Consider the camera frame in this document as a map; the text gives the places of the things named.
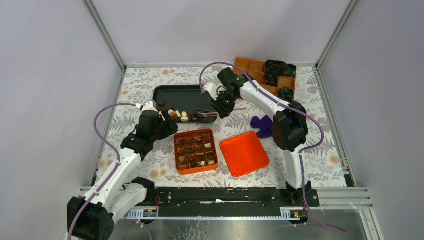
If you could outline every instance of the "gray wall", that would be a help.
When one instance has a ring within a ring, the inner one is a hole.
[[[422,239],[424,1],[362,0],[322,67],[386,240]]]
[[[315,63],[349,0],[94,0],[127,64]]]
[[[0,239],[64,237],[119,75],[83,1],[0,0]]]

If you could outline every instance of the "empty orange tray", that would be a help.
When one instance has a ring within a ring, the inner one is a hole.
[[[253,131],[224,140],[220,144],[229,172],[234,177],[250,174],[270,164],[270,159]]]
[[[212,129],[177,133],[173,137],[173,143],[175,166],[179,174],[195,174],[218,168],[217,149]]]

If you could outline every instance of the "purple cloth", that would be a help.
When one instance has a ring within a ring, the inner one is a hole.
[[[256,133],[257,137],[260,139],[266,139],[273,136],[274,124],[269,116],[264,116],[262,119],[254,116],[250,121],[250,126],[254,129],[260,129]]]

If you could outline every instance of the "floral tablecloth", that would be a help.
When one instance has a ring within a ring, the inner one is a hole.
[[[210,67],[204,74],[203,81],[219,83],[217,74],[223,67]],[[160,85],[191,85],[199,84],[201,67],[176,68],[128,68],[122,83],[118,103],[143,104],[153,97],[153,91]],[[304,153],[306,174],[313,187],[345,187],[342,166],[334,145],[330,123],[326,116],[323,102],[317,87],[312,67],[298,67],[296,101],[300,102],[307,113],[315,118],[325,131],[325,141],[315,149]],[[265,114],[253,104],[237,100],[235,108],[246,108],[244,112],[232,114],[213,123],[179,124],[178,131],[190,131],[211,128],[214,132],[215,145],[228,138],[249,132],[257,132],[250,127],[252,117],[264,117]],[[107,139],[119,146],[130,132],[134,130],[139,120],[140,111],[130,106],[120,106],[116,109],[111,129]],[[308,120],[309,134],[307,145],[315,144],[320,139],[320,131]],[[177,172],[174,156],[173,137],[154,144],[153,150],[147,155],[142,164],[128,177],[128,182],[136,177],[143,177],[155,182],[157,187],[285,187],[287,172],[283,152],[274,143],[272,137],[260,140],[269,156],[267,167],[250,174],[233,177],[227,163],[217,147],[219,167],[214,171],[180,175]],[[106,146],[99,158],[97,179],[112,164],[115,158],[113,150]]]

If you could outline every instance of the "black tray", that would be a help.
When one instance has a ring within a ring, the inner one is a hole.
[[[202,95],[199,85],[162,85],[157,86],[153,91],[153,101],[159,104],[159,101],[165,102],[164,111],[168,104],[173,105],[174,111],[180,113],[186,112],[190,118],[190,114],[194,111],[213,111],[214,107],[211,106],[211,96]],[[178,122],[178,124],[190,123],[213,123],[217,116],[205,117],[196,122]]]

